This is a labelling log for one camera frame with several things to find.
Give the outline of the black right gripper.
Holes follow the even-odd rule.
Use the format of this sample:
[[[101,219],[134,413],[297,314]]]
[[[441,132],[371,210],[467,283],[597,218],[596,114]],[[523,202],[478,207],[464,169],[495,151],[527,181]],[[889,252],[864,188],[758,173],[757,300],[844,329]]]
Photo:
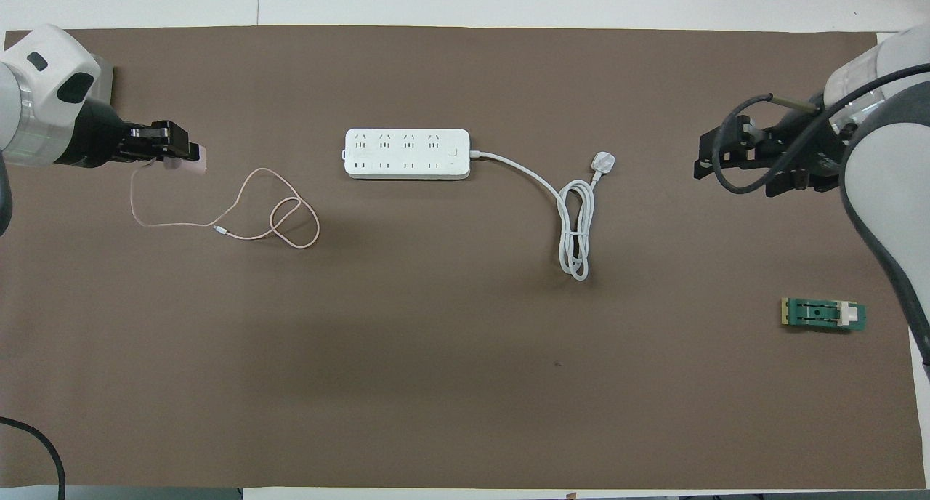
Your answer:
[[[824,193],[839,186],[841,160],[846,142],[834,132],[830,122],[814,122],[816,116],[792,110],[780,122],[763,131],[756,143],[754,122],[750,116],[735,116],[734,121],[708,130],[700,137],[698,157],[694,162],[694,178],[703,179],[713,173],[712,148],[718,136],[722,169],[735,168],[748,161],[748,151],[766,165],[773,165],[784,153],[794,150],[793,158],[770,182],[767,195],[782,195],[793,190],[813,189]]]

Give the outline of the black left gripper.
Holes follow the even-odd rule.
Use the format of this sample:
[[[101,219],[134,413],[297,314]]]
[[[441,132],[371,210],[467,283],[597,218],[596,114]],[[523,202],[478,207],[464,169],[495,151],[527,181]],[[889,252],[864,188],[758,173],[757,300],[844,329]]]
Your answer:
[[[107,162],[130,163],[156,158],[149,140],[134,138],[134,129],[142,124],[125,121],[112,106],[99,100],[87,100],[73,124],[73,133],[63,154],[61,165],[77,168],[99,168]],[[156,160],[174,163],[195,163],[201,159],[199,145],[190,145],[189,134],[173,121],[154,121],[154,140],[162,148]]]

